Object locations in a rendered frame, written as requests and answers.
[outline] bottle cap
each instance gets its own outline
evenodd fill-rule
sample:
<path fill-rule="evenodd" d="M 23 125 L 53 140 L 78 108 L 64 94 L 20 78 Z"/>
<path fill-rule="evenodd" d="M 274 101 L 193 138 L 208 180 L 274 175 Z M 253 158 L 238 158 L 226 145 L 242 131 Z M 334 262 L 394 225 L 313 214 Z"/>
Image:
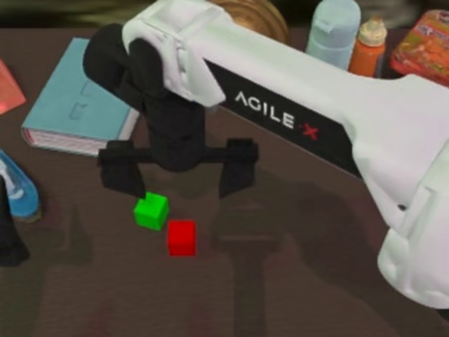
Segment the bottle cap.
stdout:
<path fill-rule="evenodd" d="M 369 47 L 381 46 L 386 38 L 387 28 L 379 16 L 373 16 L 358 31 L 358 40 Z"/>

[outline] orange package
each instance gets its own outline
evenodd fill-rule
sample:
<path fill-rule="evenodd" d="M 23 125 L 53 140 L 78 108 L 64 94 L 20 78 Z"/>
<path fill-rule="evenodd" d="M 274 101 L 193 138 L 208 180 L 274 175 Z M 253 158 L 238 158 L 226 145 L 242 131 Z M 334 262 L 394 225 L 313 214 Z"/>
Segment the orange package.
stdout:
<path fill-rule="evenodd" d="M 9 69 L 0 60 L 0 114 L 25 103 L 25 97 Z"/>
<path fill-rule="evenodd" d="M 390 64 L 449 87 L 449 11 L 426 12 L 393 51 Z"/>

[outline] teal book cover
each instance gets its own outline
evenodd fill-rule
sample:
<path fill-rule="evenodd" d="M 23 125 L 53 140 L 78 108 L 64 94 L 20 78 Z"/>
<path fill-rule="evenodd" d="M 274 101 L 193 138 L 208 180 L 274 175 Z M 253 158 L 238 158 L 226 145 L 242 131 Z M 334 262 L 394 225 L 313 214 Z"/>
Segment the teal book cover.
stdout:
<path fill-rule="evenodd" d="M 130 108 L 84 74 L 88 39 L 73 38 L 22 127 L 96 140 L 119 138 Z"/>

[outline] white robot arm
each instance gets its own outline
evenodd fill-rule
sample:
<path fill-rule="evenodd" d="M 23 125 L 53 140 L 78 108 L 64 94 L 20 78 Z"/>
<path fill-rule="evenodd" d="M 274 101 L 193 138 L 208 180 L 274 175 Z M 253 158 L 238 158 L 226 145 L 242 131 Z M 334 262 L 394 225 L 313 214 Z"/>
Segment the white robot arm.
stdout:
<path fill-rule="evenodd" d="M 158 0 L 123 26 L 124 46 L 136 39 L 158 50 L 165 87 L 187 100 L 245 105 L 292 130 L 301 114 L 288 113 L 287 105 L 341 125 L 390 227 L 381 273 L 413 301 L 449 308 L 448 89 L 416 76 L 387 81 L 344 72 L 234 24 L 204 0 Z M 227 84 L 223 72 L 245 86 Z M 274 96 L 283 102 L 272 102 Z M 278 105 L 283 114 L 274 116 Z"/>

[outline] dark brown table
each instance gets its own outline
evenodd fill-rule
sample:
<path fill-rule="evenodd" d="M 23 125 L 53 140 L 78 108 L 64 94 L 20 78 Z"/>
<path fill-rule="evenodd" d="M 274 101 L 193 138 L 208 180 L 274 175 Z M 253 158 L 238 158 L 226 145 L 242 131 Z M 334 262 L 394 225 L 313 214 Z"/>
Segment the dark brown table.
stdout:
<path fill-rule="evenodd" d="M 148 189 L 170 199 L 171 218 L 197 221 L 195 258 L 168 257 L 165 234 L 134 223 L 136 200 L 104 189 L 93 158 L 26 145 L 20 125 L 56 62 L 72 37 L 91 33 L 0 30 L 0 58 L 28 98 L 0 117 L 0 147 L 34 179 L 45 212 L 18 226 L 32 259 L 0 270 L 0 337 L 449 336 L 377 271 L 387 229 L 363 183 L 231 113 L 208 117 L 210 143 L 254 137 L 256 187 L 219 202 L 220 166 L 179 175 L 142 167 Z M 390 45 L 403 34 L 391 33 Z M 293 44 L 305 37 L 295 30 Z M 144 145 L 142 124 L 134 139 Z M 279 250 L 210 240 L 250 227 L 280 236 Z"/>

